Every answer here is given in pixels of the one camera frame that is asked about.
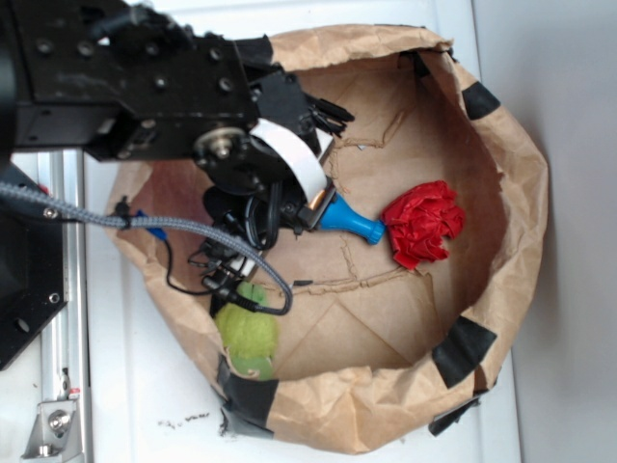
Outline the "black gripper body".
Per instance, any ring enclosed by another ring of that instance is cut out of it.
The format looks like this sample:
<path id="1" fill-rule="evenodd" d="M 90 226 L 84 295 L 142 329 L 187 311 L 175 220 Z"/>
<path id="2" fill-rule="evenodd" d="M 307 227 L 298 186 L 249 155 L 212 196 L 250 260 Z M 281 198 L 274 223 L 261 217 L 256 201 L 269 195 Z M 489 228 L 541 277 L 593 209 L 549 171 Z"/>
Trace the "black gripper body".
<path id="1" fill-rule="evenodd" d="M 244 234 L 256 248 L 272 247 L 282 227 L 304 232 L 297 214 L 326 187 L 333 136 L 315 125 L 298 77 L 224 77 L 211 90 L 214 121 L 194 143 L 196 163 L 244 204 Z"/>

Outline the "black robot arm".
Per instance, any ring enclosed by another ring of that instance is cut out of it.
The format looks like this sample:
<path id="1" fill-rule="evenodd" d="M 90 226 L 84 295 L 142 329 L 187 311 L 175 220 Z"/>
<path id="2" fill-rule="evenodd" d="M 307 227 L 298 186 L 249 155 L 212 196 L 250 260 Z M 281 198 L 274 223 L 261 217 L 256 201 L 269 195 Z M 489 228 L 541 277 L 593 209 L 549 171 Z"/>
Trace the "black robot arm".
<path id="1" fill-rule="evenodd" d="M 190 159 L 263 222 L 315 230 L 335 198 L 324 134 L 352 116 L 307 94 L 267 39 L 195 34 L 145 4 L 1 5 L 1 163 L 16 152 Z"/>

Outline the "gripper finger with pad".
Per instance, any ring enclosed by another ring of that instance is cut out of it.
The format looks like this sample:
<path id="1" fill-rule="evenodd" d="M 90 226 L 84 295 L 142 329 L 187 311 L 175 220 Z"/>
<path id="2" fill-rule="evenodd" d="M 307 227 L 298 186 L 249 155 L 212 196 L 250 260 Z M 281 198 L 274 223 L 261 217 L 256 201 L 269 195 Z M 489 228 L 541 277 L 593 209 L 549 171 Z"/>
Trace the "gripper finger with pad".
<path id="1" fill-rule="evenodd" d="M 334 182 L 330 177 L 326 177 L 326 180 L 326 187 L 317 194 L 316 198 L 299 209 L 297 219 L 303 231 L 316 229 L 327 208 L 335 200 Z"/>

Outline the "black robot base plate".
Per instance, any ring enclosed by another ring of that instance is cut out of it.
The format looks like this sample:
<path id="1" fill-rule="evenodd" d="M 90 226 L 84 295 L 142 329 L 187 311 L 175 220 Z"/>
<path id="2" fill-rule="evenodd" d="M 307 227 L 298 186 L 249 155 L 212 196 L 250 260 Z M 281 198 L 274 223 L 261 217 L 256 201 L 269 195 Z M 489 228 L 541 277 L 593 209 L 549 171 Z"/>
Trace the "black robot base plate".
<path id="1" fill-rule="evenodd" d="M 1 369 L 67 303 L 64 227 L 42 204 L 1 198 Z"/>

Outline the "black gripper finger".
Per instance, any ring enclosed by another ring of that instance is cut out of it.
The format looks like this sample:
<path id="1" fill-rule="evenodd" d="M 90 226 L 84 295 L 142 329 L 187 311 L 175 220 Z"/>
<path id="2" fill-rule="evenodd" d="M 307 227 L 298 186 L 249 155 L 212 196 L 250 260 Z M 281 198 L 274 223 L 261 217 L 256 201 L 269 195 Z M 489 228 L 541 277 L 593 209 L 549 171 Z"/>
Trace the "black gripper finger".
<path id="1" fill-rule="evenodd" d="M 355 116 L 345 108 L 329 100 L 312 95 L 306 95 L 306 100 L 315 125 L 331 135 L 341 135 L 348 123 L 355 120 Z"/>

